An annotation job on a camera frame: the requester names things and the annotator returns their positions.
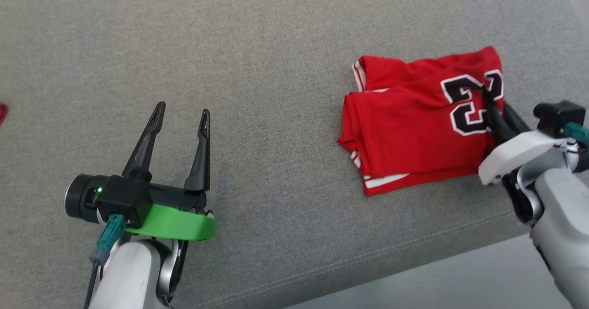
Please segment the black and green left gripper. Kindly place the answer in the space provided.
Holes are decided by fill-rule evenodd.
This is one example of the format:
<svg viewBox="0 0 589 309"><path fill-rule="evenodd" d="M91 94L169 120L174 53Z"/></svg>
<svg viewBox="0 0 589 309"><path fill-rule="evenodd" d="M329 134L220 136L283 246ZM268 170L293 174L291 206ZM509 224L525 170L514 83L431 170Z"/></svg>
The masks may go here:
<svg viewBox="0 0 589 309"><path fill-rule="evenodd" d="M147 125L123 170L124 178L139 178L150 182L150 162L156 135L163 124L166 103L156 104ZM149 188L153 206L142 227L127 227L134 235L162 239L208 240L215 236L216 220L207 209L207 193L210 189L210 112L204 108L197 130L198 145L194 161L184 188L151 184Z"/></svg>

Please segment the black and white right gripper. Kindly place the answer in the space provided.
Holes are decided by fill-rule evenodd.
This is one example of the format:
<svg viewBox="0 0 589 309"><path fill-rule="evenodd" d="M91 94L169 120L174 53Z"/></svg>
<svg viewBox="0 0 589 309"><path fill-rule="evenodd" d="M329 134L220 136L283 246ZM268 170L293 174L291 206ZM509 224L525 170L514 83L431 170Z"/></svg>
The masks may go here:
<svg viewBox="0 0 589 309"><path fill-rule="evenodd" d="M495 145L499 145L478 168L482 185L497 184L503 176L535 159L547 168L577 169L578 145L573 139L555 139L541 131L531 131L507 101L503 102L501 112L491 93L486 88L482 91L488 126Z"/></svg>

